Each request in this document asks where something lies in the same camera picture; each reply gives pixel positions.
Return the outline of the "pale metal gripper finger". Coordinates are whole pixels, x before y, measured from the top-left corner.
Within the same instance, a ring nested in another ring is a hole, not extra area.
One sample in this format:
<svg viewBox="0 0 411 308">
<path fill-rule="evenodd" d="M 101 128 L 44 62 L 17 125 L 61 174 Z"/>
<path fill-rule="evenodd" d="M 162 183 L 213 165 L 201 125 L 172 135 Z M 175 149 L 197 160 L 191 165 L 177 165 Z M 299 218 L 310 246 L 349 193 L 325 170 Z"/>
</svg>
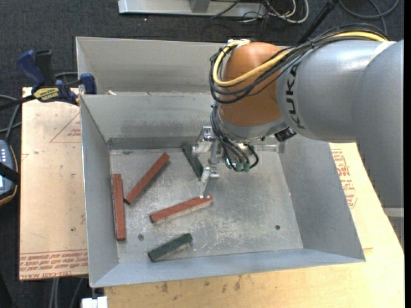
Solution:
<svg viewBox="0 0 411 308">
<path fill-rule="evenodd" d="M 200 178 L 200 183 L 202 184 L 200 198 L 206 198 L 211 195 L 219 178 L 220 174 L 216 167 L 206 167 L 203 170 Z"/>
<path fill-rule="evenodd" d="M 214 133 L 211 126 L 203 126 L 199 135 L 197 136 L 194 145 L 192 146 L 192 152 L 195 155 L 206 153 L 210 151 L 211 146 L 214 143 Z"/>
</svg>

